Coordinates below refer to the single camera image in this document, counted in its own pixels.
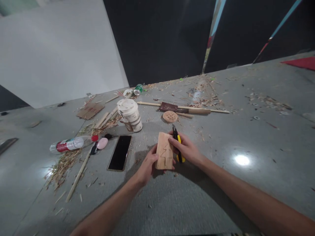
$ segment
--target red bottle label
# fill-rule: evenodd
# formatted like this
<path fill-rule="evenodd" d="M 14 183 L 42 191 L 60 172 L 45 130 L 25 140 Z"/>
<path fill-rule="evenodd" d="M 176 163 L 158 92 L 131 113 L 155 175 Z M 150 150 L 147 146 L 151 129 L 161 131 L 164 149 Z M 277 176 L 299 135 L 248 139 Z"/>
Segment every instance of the red bottle label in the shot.
<path fill-rule="evenodd" d="M 71 139 L 63 140 L 57 143 L 56 149 L 58 152 L 64 152 L 64 151 L 70 151 L 67 147 L 67 142 L 70 141 Z"/>

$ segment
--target wooden circle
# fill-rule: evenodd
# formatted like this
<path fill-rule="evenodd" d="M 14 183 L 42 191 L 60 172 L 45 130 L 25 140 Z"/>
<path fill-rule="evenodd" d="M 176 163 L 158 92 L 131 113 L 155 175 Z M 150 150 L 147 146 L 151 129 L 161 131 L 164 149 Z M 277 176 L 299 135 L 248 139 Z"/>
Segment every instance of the wooden circle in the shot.
<path fill-rule="evenodd" d="M 177 120 L 177 114 L 173 111 L 166 111 L 163 114 L 163 118 L 167 123 L 173 123 Z"/>

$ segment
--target phone screen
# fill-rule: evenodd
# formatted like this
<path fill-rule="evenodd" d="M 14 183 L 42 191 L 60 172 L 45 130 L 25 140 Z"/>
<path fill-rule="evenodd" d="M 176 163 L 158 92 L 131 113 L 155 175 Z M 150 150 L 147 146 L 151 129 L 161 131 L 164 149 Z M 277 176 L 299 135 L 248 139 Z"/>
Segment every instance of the phone screen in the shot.
<path fill-rule="evenodd" d="M 108 170 L 123 171 L 128 155 L 131 136 L 120 136 L 108 165 Z"/>

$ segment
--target yellow utility knife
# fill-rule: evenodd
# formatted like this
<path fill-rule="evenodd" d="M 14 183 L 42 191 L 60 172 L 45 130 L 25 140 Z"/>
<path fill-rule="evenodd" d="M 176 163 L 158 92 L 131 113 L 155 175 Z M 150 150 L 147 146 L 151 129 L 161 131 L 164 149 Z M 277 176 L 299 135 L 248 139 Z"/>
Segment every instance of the yellow utility knife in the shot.
<path fill-rule="evenodd" d="M 180 136 L 179 136 L 177 129 L 176 129 L 174 124 L 173 124 L 173 138 L 176 139 L 177 141 L 179 141 L 179 143 L 181 143 Z M 179 150 L 178 150 L 178 155 L 177 155 L 177 161 L 180 163 L 185 162 L 185 158 L 181 155 L 181 152 Z"/>

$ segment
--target soda can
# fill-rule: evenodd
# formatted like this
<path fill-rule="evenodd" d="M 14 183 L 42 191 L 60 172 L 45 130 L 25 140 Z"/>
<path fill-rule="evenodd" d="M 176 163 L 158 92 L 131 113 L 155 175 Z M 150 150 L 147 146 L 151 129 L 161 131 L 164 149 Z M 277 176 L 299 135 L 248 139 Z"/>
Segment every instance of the soda can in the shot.
<path fill-rule="evenodd" d="M 134 89 L 134 94 L 135 94 L 136 96 L 139 96 L 140 93 L 142 93 L 142 91 L 143 91 L 143 85 L 142 85 L 142 84 L 138 84 L 138 85 L 135 87 L 135 89 Z"/>

